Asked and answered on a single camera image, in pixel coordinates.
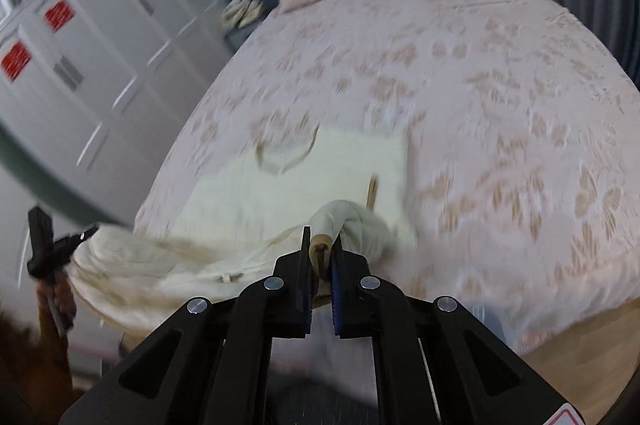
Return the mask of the person's left hand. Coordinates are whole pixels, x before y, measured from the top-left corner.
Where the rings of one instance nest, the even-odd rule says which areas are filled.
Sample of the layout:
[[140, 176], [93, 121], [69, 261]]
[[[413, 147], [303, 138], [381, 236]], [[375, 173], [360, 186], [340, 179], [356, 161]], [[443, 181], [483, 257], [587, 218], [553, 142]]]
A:
[[55, 273], [52, 281], [36, 283], [39, 341], [43, 347], [62, 345], [73, 328], [77, 315], [70, 278], [64, 270]]

